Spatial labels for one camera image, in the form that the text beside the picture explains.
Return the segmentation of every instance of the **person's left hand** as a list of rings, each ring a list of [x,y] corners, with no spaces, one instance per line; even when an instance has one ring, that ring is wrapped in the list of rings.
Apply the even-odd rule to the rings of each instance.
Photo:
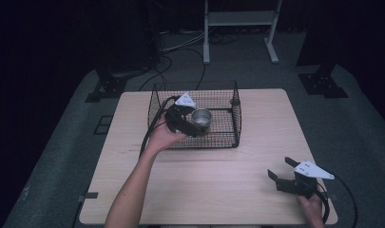
[[[170,147],[172,144],[182,141],[186,138],[186,135],[183,133],[173,133],[168,129],[168,126],[165,124],[164,115],[157,121],[155,129],[150,135],[148,144],[145,150],[151,150],[155,154],[165,150]]]

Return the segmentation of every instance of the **wire cage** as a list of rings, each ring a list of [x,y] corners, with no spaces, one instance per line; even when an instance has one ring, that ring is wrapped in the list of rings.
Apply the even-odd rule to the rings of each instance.
[[[187,137],[170,148],[236,148],[241,136],[241,101],[237,82],[165,83],[155,84],[148,109],[148,125],[151,125],[162,103],[171,96],[185,92],[196,103],[195,108],[208,109],[212,114],[208,134],[196,138]],[[169,101],[164,110],[175,101]],[[191,115],[186,116],[191,122]]]

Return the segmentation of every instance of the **forearm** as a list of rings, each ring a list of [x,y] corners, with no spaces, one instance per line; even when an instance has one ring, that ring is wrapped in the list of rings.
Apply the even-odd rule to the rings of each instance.
[[[137,227],[142,215],[144,196],[157,154],[145,151],[115,198],[106,218],[106,227]]]

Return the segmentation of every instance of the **person's right hand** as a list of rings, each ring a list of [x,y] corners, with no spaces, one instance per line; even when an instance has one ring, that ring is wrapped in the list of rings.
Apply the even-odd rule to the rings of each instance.
[[[303,196],[297,196],[297,201],[310,227],[312,228],[325,227],[322,221],[322,201],[316,194],[314,194],[309,199]]]

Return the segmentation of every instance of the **stand leg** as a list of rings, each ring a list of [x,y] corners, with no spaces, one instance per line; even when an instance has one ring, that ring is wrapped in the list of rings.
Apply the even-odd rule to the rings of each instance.
[[[279,20],[281,3],[282,3],[282,0],[279,0],[278,5],[276,6],[276,10],[275,10],[275,13],[274,13],[273,19],[272,19],[272,26],[270,28],[269,37],[264,39],[266,48],[268,49],[268,52],[269,52],[269,55],[270,55],[270,58],[271,58],[273,64],[279,63],[279,58],[276,55],[275,49],[273,48],[273,45],[272,45],[272,42],[273,42],[273,37],[274,37],[275,31],[276,31],[276,25],[278,24],[278,20]]]
[[[209,7],[208,0],[204,1],[204,41],[203,41],[203,63],[210,64],[210,51],[209,51]]]

